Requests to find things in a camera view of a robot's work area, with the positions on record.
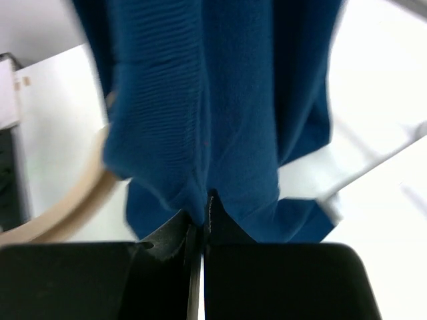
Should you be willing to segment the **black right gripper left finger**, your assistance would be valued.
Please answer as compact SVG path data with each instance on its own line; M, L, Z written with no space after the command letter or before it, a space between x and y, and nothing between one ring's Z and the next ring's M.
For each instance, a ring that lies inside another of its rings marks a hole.
M140 242L8 245L2 319L185 319L197 228L178 213Z

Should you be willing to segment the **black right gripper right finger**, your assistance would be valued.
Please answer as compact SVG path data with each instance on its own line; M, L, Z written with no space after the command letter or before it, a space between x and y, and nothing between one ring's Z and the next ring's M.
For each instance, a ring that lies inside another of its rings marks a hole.
M206 319L379 319L349 246L255 242L210 191L204 225Z

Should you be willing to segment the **wooden hanger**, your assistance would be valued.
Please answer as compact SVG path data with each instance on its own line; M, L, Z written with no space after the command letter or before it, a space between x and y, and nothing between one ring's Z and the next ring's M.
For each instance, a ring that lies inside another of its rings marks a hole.
M108 133L108 126L98 131L87 165L67 194L40 216L2 232L2 247L19 243L65 241L96 215L119 185L118 178L105 168L101 160Z

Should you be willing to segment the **blue printed t-shirt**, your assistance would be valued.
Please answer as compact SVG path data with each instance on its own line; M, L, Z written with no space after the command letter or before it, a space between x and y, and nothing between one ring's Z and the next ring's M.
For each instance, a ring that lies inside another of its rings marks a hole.
M327 72L341 1L74 1L93 51L107 168L129 179L143 239L219 199L259 243L318 243L311 199L281 199L279 168L330 142Z

